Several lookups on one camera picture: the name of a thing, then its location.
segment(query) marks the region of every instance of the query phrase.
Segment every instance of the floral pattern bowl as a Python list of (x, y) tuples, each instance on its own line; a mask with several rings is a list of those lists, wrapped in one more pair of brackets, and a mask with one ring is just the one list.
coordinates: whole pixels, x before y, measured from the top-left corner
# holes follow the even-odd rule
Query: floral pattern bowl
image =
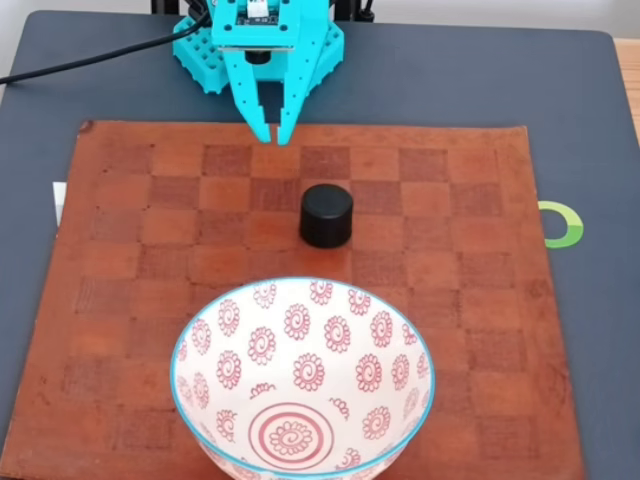
[(278, 278), (218, 298), (171, 360), (178, 411), (237, 480), (369, 480), (427, 418), (431, 355), (391, 305), (351, 285)]

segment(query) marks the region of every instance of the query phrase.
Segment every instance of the chessboard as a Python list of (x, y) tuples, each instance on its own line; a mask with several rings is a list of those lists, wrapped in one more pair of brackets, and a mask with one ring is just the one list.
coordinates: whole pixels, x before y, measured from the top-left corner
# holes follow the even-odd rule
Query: chessboard
[[(300, 199), (354, 199), (343, 247)], [(571, 383), (525, 128), (88, 122), (0, 461), (42, 480), (211, 480), (181, 423), (176, 340), (255, 280), (352, 283), (402, 311), (436, 369), (425, 426), (381, 479), (579, 480)]]

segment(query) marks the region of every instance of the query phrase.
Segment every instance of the blue bowl rim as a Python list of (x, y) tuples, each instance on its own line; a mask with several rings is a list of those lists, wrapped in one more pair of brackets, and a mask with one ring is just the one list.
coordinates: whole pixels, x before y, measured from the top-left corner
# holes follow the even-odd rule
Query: blue bowl rim
[[(429, 393), (429, 401), (427, 403), (427, 408), (425, 408), (424, 412), (422, 413), (422, 417), (420, 417), (420, 421), (413, 428), (413, 430), (411, 430), (411, 432), (409, 432), (409, 434), (403, 440), (398, 442), (398, 444), (393, 449), (389, 450), (388, 452), (386, 452), (383, 455), (380, 455), (378, 457), (375, 457), (372, 460), (369, 460), (366, 463), (358, 465), (357, 467), (349, 468), (349, 469), (346, 469), (346, 470), (334, 470), (334, 471), (331, 471), (331, 472), (317, 472), (317, 473), (287, 473), (285, 471), (278, 470), (278, 469), (261, 468), (261, 467), (252, 465), (250, 463), (243, 462), (242, 460), (239, 460), (239, 459), (237, 459), (235, 457), (232, 457), (231, 455), (229, 455), (228, 453), (226, 453), (225, 451), (223, 451), (222, 449), (220, 449), (216, 445), (213, 445), (191, 423), (191, 421), (187, 417), (186, 413), (182, 409), (182, 406), (181, 406), (181, 403), (180, 403), (180, 400), (179, 400), (179, 396), (178, 396), (178, 392), (176, 390), (175, 382), (173, 382), (173, 378), (174, 378), (174, 374), (175, 374), (176, 361), (177, 361), (177, 358), (178, 358), (178, 351), (180, 349), (180, 345), (182, 344), (182, 341), (184, 340), (184, 337), (187, 334), (187, 332), (190, 331), (193, 323), (195, 323), (195, 321), (197, 321), (200, 316), (204, 315), (207, 312), (207, 310), (212, 308), (214, 305), (217, 305), (223, 299), (225, 299), (227, 297), (230, 297), (230, 296), (236, 294), (237, 292), (240, 292), (242, 290), (246, 290), (246, 289), (249, 289), (249, 288), (253, 288), (253, 287), (256, 287), (258, 285), (262, 285), (264, 283), (283, 283), (283, 282), (290, 282), (290, 281), (294, 281), (294, 282), (300, 282), (300, 281), (331, 282), (331, 283), (334, 283), (334, 284), (337, 284), (337, 285), (342, 285), (344, 287), (355, 288), (355, 289), (358, 289), (358, 290), (366, 293), (367, 295), (370, 295), (372, 298), (375, 298), (376, 300), (378, 300), (378, 301), (382, 302), (383, 304), (387, 305), (398, 316), (400, 316), (401, 318), (404, 319), (404, 321), (407, 323), (407, 325), (409, 325), (409, 327), (413, 330), (413, 333), (416, 335), (416, 337), (420, 340), (420, 343), (422, 343), (422, 347), (423, 347), (423, 349), (424, 349), (424, 351), (425, 351), (425, 353), (427, 355), (427, 360), (429, 361), (429, 366), (431, 367), (431, 385), (429, 387), (430, 388), (430, 393)], [(313, 479), (327, 478), (327, 479), (329, 479), (329, 478), (335, 478), (336, 476), (344, 477), (344, 476), (348, 476), (348, 475), (353, 475), (353, 474), (358, 473), (358, 472), (362, 472), (362, 471), (367, 470), (367, 469), (369, 469), (371, 467), (379, 465), (380, 463), (384, 462), (388, 458), (394, 456), (399, 451), (403, 450), (407, 446), (407, 444), (413, 439), (413, 437), (415, 437), (416, 434), (420, 431), (420, 429), (422, 428), (422, 425), (424, 425), (424, 422), (427, 420), (427, 417), (429, 416), (429, 412), (431, 411), (431, 407), (433, 406), (433, 398), (435, 396), (436, 374), (435, 374), (435, 366), (433, 364), (433, 359), (431, 357), (431, 352), (429, 351), (429, 347), (427, 347), (427, 343), (424, 341), (424, 338), (422, 338), (422, 335), (420, 334), (418, 329), (413, 325), (413, 323), (411, 323), (411, 321), (405, 315), (403, 315), (397, 308), (395, 308), (389, 302), (381, 299), (379, 296), (374, 295), (371, 292), (369, 292), (369, 291), (367, 291), (367, 290), (365, 290), (363, 288), (356, 287), (355, 285), (351, 285), (349, 283), (339, 282), (337, 280), (330, 280), (330, 279), (320, 278), (320, 277), (275, 277), (275, 278), (267, 278), (267, 279), (260, 280), (260, 281), (257, 281), (257, 282), (247, 283), (245, 285), (242, 285), (241, 287), (234, 288), (233, 290), (229, 290), (227, 293), (225, 293), (225, 294), (217, 297), (216, 299), (212, 300), (211, 302), (209, 302), (202, 310), (200, 310), (196, 315), (194, 315), (193, 318), (189, 321), (189, 323), (182, 330), (182, 333), (180, 334), (180, 337), (178, 338), (176, 346), (175, 346), (175, 348), (173, 350), (173, 355), (171, 356), (171, 368), (170, 368), (170, 372), (169, 372), (169, 383), (171, 385), (171, 395), (173, 396), (173, 402), (175, 403), (176, 408), (178, 410), (178, 413), (182, 417), (182, 420), (186, 423), (186, 425), (189, 428), (189, 430), (191, 431), (191, 433), (198, 439), (199, 442), (204, 444), (209, 450), (213, 450), (216, 454), (220, 455), (223, 459), (225, 459), (228, 462), (231, 462), (233, 464), (239, 465), (239, 466), (241, 466), (243, 468), (246, 468), (247, 470), (250, 470), (250, 471), (255, 472), (255, 473), (275, 474), (279, 479), (291, 479), (291, 480), (310, 479), (310, 478), (313, 478)]]

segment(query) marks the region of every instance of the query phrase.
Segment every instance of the dark gray table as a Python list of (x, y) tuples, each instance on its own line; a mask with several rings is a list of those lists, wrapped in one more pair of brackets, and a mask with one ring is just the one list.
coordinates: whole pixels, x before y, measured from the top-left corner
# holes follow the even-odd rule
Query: dark gray table
[[(176, 18), (29, 17), (14, 72), (170, 31)], [(594, 32), (343, 25), (346, 62), (307, 100), (302, 122), (529, 127), (541, 200), (585, 223), (550, 252), (587, 468), (640, 478), (640, 150), (610, 37)], [(281, 94), (262, 89), (269, 121)], [(170, 48), (7, 89), (0, 108), (0, 438), (8, 427), (85, 119), (242, 121), (206, 97)], [(548, 236), (563, 225), (545, 216)]]

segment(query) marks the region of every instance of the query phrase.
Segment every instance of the black cable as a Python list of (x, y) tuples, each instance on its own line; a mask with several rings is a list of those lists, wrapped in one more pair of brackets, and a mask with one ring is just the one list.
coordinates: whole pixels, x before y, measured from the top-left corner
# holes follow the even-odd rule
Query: black cable
[(201, 27), (205, 26), (209, 21), (209, 12), (205, 13), (198, 19), (193, 25), (186, 30), (177, 32), (165, 37), (156, 38), (155, 40), (149, 40), (147, 42), (138, 43), (136, 45), (130, 45), (119, 50), (114, 50), (110, 53), (103, 53), (95, 57), (85, 58), (84, 60), (76, 60), (75, 62), (63, 63), (55, 67), (43, 68), (42, 70), (34, 70), (27, 73), (19, 73), (16, 75), (10, 75), (8, 77), (0, 78), (0, 85), (19, 82), (22, 80), (28, 80), (30, 78), (44, 77), (45, 75), (51, 75), (52, 73), (64, 72), (66, 70), (72, 70), (74, 68), (86, 67), (87, 65), (93, 65), (94, 63), (104, 62), (113, 58), (122, 57), (130, 53), (139, 52), (140, 50), (146, 50), (148, 48), (159, 47), (167, 43), (180, 40), (181, 38), (188, 37), (189, 35), (197, 32)]

